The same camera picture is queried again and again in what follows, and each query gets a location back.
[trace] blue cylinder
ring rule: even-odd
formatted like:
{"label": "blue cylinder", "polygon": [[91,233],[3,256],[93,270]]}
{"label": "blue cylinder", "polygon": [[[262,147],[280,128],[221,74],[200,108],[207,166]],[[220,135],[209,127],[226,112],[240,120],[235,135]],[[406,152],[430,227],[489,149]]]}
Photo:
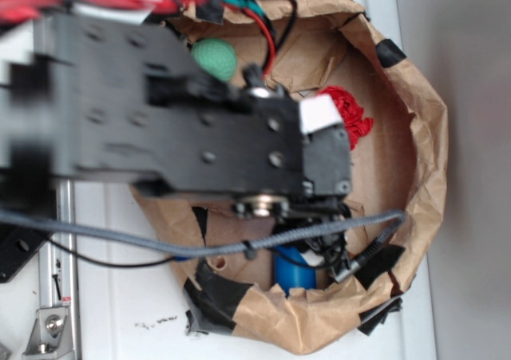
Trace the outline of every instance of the blue cylinder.
{"label": "blue cylinder", "polygon": [[[278,246],[276,250],[282,255],[302,264],[307,264],[300,252],[295,247]],[[275,282],[278,283],[286,295],[289,295],[290,288],[302,287],[306,290],[316,288],[316,271],[289,263],[280,255],[275,254],[274,261]]]}

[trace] screw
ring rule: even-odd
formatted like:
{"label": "screw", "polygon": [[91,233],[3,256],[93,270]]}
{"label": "screw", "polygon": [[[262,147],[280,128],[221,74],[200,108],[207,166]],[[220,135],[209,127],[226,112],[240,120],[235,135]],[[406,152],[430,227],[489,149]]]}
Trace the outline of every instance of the screw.
{"label": "screw", "polygon": [[342,194],[347,194],[351,191],[351,184],[347,180],[341,180],[339,184],[337,184],[337,191],[341,192]]}
{"label": "screw", "polygon": [[143,48],[147,45],[147,38],[138,31],[131,31],[128,33],[128,41],[135,47]]}
{"label": "screw", "polygon": [[209,151],[202,153],[202,160],[206,163],[213,163],[216,160],[216,155]]}
{"label": "screw", "polygon": [[131,116],[131,122],[140,127],[144,127],[148,124],[149,119],[147,114],[136,111]]}
{"label": "screw", "polygon": [[268,159],[274,167],[281,168],[284,165],[284,155],[279,151],[270,152]]}
{"label": "screw", "polygon": [[304,181],[302,183],[303,191],[305,192],[305,195],[313,195],[314,194],[314,185],[312,182]]}
{"label": "screw", "polygon": [[50,345],[43,342],[38,345],[38,354],[47,354],[50,352]]}
{"label": "screw", "polygon": [[57,334],[64,328],[64,320],[60,316],[52,315],[46,319],[46,329],[51,334]]}
{"label": "screw", "polygon": [[215,116],[211,113],[202,113],[200,114],[200,120],[207,126],[211,126],[213,121],[215,120]]}
{"label": "screw", "polygon": [[267,208],[255,208],[252,213],[257,218],[267,218],[270,216],[270,210]]}
{"label": "screw", "polygon": [[245,205],[242,203],[236,203],[234,205],[234,212],[238,218],[243,219],[245,215]]}
{"label": "screw", "polygon": [[268,127],[271,131],[275,131],[276,133],[280,131],[280,122],[275,118],[268,119]]}
{"label": "screw", "polygon": [[87,119],[93,123],[104,123],[106,119],[106,113],[101,109],[91,109],[87,114]]}
{"label": "screw", "polygon": [[265,89],[264,87],[254,87],[249,90],[248,94],[254,98],[266,99],[266,98],[271,97],[271,91],[268,89]]}
{"label": "screw", "polygon": [[85,34],[87,36],[97,42],[103,41],[105,39],[105,31],[96,24],[89,24],[85,28]]}

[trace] green ball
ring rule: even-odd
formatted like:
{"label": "green ball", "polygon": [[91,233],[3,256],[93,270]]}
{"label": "green ball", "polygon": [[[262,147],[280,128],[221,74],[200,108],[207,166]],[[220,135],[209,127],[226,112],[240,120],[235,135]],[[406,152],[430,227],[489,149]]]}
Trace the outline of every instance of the green ball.
{"label": "green ball", "polygon": [[207,38],[192,46],[192,56],[197,63],[221,81],[228,81],[236,71],[236,52],[226,41]]}

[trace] red cloth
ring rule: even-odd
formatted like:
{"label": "red cloth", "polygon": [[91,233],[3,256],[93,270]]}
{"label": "red cloth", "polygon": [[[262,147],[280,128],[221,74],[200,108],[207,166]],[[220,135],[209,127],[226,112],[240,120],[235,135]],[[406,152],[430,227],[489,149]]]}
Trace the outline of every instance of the red cloth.
{"label": "red cloth", "polygon": [[364,109],[357,104],[353,96],[338,86],[327,86],[317,95],[328,94],[334,100],[335,107],[344,119],[344,127],[350,137],[351,149],[355,148],[358,139],[369,134],[373,128],[373,118],[362,118]]}

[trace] brown paper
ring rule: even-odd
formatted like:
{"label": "brown paper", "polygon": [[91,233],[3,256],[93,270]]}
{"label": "brown paper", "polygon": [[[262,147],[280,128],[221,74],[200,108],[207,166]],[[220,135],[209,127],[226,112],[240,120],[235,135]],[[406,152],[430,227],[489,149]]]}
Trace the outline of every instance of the brown paper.
{"label": "brown paper", "polygon": [[[384,69],[376,45],[384,37],[351,0],[298,0],[299,20],[277,59],[269,85],[291,93],[340,85],[350,91],[374,118],[369,136],[351,153],[354,216],[389,208],[405,209],[406,223],[392,244],[406,250],[391,274],[380,275],[365,290],[351,277],[324,290],[293,289],[286,298],[271,287],[271,257],[261,252],[256,262],[242,255],[225,259],[219,274],[254,283],[236,309],[233,334],[272,342],[295,354],[308,354],[340,338],[360,324],[359,314],[406,291],[442,222],[446,196],[447,112],[442,99],[407,59]],[[285,1],[261,2],[268,17],[282,29],[291,8]],[[262,61],[265,44],[251,19],[226,11],[224,25],[198,22],[194,9],[170,20],[191,42],[219,37],[239,56],[239,71],[250,61]],[[233,79],[241,83],[240,72]],[[137,197],[160,239],[188,245],[204,244],[190,205]],[[208,244],[231,243],[270,233],[271,220],[240,221],[221,208],[208,220]],[[348,232],[351,254],[362,251],[381,226]],[[173,264],[184,283],[196,261]]]}

